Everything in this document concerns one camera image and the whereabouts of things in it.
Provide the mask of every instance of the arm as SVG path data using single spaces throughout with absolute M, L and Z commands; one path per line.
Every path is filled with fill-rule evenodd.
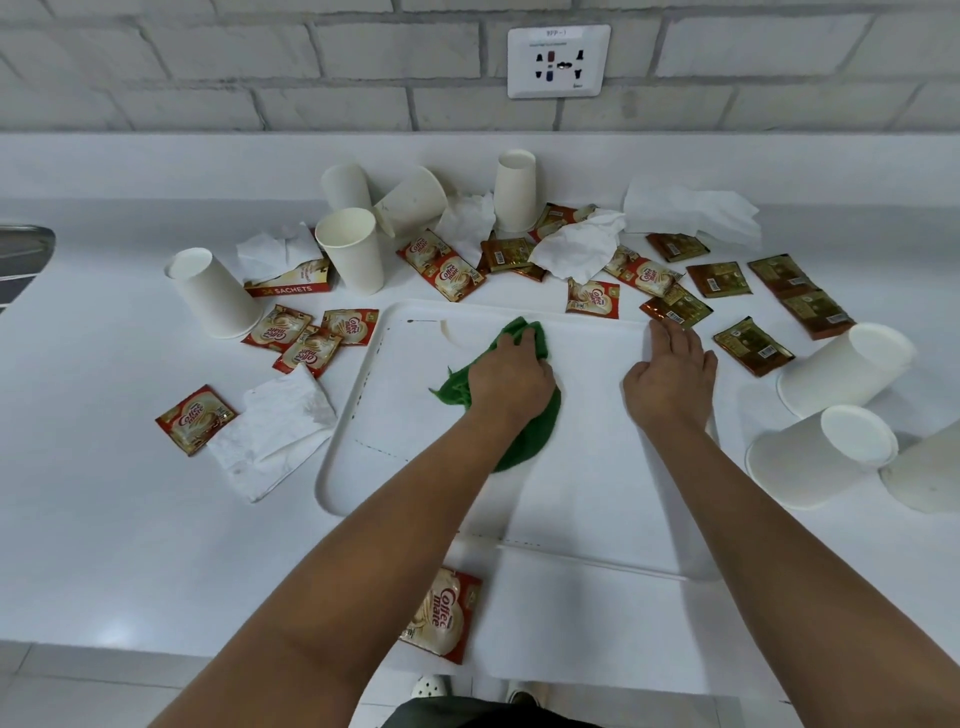
M 555 386 L 532 329 L 516 346 L 501 336 L 469 382 L 469 412 L 307 554 L 154 728 L 346 728 L 488 475 Z
M 716 355 L 675 324 L 651 333 L 652 360 L 624 379 L 627 407 L 804 725 L 960 724 L 960 667 L 705 433 Z

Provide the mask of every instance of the upright paper cup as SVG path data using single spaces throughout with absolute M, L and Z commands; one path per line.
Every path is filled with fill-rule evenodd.
M 907 448 L 880 478 L 891 496 L 914 510 L 960 512 L 960 420 Z
M 206 248 L 180 251 L 164 273 L 207 334 L 232 339 L 249 332 L 263 308 Z
M 496 226 L 504 232 L 527 232 L 537 222 L 537 158 L 525 149 L 500 155 L 493 210 Z
M 373 214 L 384 232 L 401 237 L 417 231 L 445 209 L 444 186 L 429 169 L 418 167 L 373 206 Z
M 899 331 L 882 324 L 857 324 L 783 370 L 780 400 L 798 417 L 834 404 L 863 405 L 893 384 L 917 357 Z
M 327 215 L 314 235 L 347 288 L 363 296 L 383 288 L 376 218 L 368 209 L 348 207 Z
M 815 508 L 897 456 L 897 436 L 873 412 L 839 404 L 747 450 L 747 473 L 780 505 Z
M 338 164 L 330 167 L 320 177 L 320 187 L 326 195 L 330 209 L 347 209 L 348 207 L 362 207 L 370 209 L 370 187 L 367 185 L 367 175 L 359 164 Z

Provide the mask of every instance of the electrical outlet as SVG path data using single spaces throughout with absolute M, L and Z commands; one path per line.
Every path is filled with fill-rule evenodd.
M 609 45 L 609 25 L 513 28 L 507 34 L 507 95 L 596 96 Z

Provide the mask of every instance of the white tissue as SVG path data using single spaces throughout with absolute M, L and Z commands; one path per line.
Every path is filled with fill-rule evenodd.
M 256 503 L 326 442 L 337 415 L 304 364 L 243 399 L 243 414 L 206 446 L 237 492 Z
M 446 199 L 446 209 L 433 232 L 470 265 L 480 262 L 480 243 L 490 238 L 496 224 L 493 193 L 456 195 Z
M 530 262 L 560 279 L 586 283 L 613 258 L 627 216 L 612 209 L 598 209 L 582 223 L 564 225 L 544 237 L 530 254 Z
M 759 210 L 736 192 L 698 192 L 686 187 L 647 187 L 634 178 L 623 201 L 628 232 L 678 232 L 707 235 L 760 248 Z
M 261 232 L 237 245 L 244 282 L 259 283 L 289 273 L 301 263 L 321 256 L 320 246 L 305 223 L 275 232 Z

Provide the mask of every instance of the white shoe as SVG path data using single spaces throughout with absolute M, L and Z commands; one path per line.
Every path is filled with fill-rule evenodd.
M 522 705 L 528 701 L 525 695 L 529 695 L 538 708 L 546 708 L 546 699 L 549 694 L 550 685 L 548 683 L 524 683 L 519 680 L 511 680 L 507 685 L 508 703 Z
M 414 686 L 410 697 L 447 697 L 450 688 L 446 683 L 445 675 L 423 675 Z

